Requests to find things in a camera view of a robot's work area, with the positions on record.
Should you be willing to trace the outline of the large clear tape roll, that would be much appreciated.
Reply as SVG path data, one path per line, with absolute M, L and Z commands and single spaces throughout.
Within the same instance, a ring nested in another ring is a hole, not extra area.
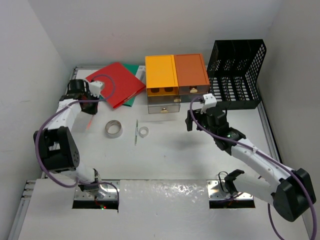
M 105 134 L 110 139 L 119 138 L 123 134 L 122 124 L 118 120 L 111 120 L 105 125 Z

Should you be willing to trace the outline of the green highlighter pen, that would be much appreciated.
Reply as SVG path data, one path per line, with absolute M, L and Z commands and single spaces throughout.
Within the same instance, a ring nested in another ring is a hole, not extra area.
M 136 119 L 135 122 L 135 133 L 134 133 L 134 145 L 137 145 L 137 141 L 138 141 L 138 131 L 139 131 L 139 120 Z

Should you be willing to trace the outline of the orange highlighter pen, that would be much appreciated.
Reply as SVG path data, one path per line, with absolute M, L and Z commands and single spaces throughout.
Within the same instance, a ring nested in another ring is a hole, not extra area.
M 90 129 L 90 126 L 91 126 L 91 124 L 92 124 L 93 118 L 94 118 L 94 115 L 92 115 L 92 116 L 90 117 L 90 119 L 89 119 L 89 121 L 88 121 L 88 124 L 87 124 L 87 126 L 86 126 L 86 130 Z

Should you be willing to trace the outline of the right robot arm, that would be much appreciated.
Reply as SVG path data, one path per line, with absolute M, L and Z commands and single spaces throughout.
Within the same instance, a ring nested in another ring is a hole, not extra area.
M 222 189 L 226 194 L 248 193 L 272 205 L 289 222 L 313 209 L 316 196 L 309 173 L 285 166 L 260 151 L 242 132 L 229 126 L 221 109 L 211 107 L 205 113 L 189 109 L 185 123 L 187 131 L 192 131 L 196 124 L 197 130 L 213 137 L 221 151 L 244 162 L 261 177 L 254 178 L 236 169 L 224 177 Z

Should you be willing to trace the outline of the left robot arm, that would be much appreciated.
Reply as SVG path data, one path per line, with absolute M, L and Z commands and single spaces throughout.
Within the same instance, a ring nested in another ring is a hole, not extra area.
M 102 197 L 105 194 L 104 187 L 98 171 L 81 162 L 71 129 L 79 113 L 95 115 L 98 112 L 104 85 L 101 81 L 70 80 L 66 93 L 59 99 L 56 113 L 33 134 L 41 170 L 65 188 L 68 185 L 57 180 L 55 174 L 74 180 L 74 187 L 78 186 L 93 198 Z

